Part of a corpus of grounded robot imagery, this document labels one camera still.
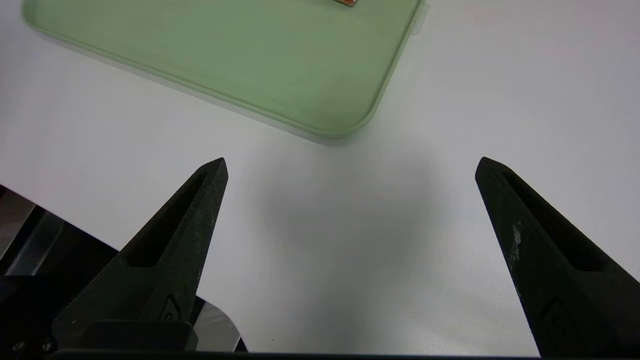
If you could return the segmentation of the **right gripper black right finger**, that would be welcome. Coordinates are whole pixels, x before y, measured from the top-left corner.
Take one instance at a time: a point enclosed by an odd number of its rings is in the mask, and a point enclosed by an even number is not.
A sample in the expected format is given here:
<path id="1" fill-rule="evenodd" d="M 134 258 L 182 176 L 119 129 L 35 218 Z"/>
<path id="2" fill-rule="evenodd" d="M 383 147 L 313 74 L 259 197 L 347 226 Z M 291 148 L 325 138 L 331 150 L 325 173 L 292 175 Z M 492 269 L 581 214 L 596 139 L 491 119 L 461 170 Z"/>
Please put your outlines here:
<path id="1" fill-rule="evenodd" d="M 475 181 L 542 357 L 637 357 L 640 285 L 512 169 Z"/>

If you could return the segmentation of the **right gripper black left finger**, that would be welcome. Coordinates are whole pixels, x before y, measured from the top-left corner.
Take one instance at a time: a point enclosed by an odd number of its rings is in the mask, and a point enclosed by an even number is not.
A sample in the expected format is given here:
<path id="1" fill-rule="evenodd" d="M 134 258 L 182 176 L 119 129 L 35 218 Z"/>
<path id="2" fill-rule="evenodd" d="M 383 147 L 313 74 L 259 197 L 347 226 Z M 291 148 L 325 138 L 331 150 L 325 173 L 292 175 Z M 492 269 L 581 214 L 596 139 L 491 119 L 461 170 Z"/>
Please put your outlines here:
<path id="1" fill-rule="evenodd" d="M 199 167 L 52 322 L 60 350 L 194 351 L 190 317 L 228 181 Z"/>

